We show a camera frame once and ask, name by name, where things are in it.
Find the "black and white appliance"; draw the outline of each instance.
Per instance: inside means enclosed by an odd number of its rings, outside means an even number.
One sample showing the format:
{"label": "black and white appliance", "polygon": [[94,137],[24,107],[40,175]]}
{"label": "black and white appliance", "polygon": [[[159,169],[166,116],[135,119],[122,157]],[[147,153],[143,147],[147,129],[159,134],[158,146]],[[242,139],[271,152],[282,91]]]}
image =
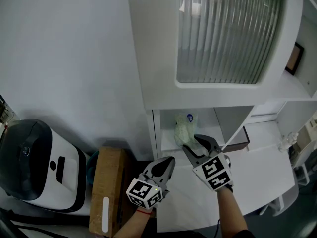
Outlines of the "black and white appliance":
{"label": "black and white appliance", "polygon": [[13,121],[0,140],[0,186],[14,198],[48,210],[89,215],[87,159],[44,122]]}

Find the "white shelf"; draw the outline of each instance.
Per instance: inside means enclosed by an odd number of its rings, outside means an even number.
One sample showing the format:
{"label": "white shelf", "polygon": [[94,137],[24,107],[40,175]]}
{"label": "white shelf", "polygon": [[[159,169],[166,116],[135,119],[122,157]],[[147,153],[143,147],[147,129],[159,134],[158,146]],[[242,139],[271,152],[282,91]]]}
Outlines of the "white shelf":
{"label": "white shelf", "polygon": [[188,110],[163,110],[161,111],[161,151],[178,150],[180,147],[175,143],[175,115],[197,114],[198,124],[196,134],[213,137],[219,146],[225,145],[222,131],[214,108],[188,109]]}

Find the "white wall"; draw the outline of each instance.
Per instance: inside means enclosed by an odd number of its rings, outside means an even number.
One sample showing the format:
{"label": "white wall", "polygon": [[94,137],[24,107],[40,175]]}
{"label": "white wall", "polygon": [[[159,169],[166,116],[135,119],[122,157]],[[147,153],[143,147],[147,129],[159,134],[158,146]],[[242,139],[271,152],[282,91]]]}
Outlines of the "white wall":
{"label": "white wall", "polygon": [[153,157],[128,0],[0,0],[0,93],[84,151]]}

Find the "red string bracelet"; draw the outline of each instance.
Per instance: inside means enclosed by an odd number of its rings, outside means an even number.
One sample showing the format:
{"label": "red string bracelet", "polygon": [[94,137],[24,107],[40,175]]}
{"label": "red string bracelet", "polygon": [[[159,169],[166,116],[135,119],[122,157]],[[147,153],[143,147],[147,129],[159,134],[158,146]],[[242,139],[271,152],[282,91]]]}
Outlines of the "red string bracelet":
{"label": "red string bracelet", "polygon": [[142,212],[142,213],[147,214],[147,215],[151,215],[152,212]]}

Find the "frosted glass door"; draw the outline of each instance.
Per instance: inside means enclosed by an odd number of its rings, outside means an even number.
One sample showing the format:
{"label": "frosted glass door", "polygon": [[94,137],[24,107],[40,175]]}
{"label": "frosted glass door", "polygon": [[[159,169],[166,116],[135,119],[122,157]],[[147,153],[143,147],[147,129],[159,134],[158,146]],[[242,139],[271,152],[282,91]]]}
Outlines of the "frosted glass door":
{"label": "frosted glass door", "polygon": [[282,0],[179,0],[177,80],[255,84]]}

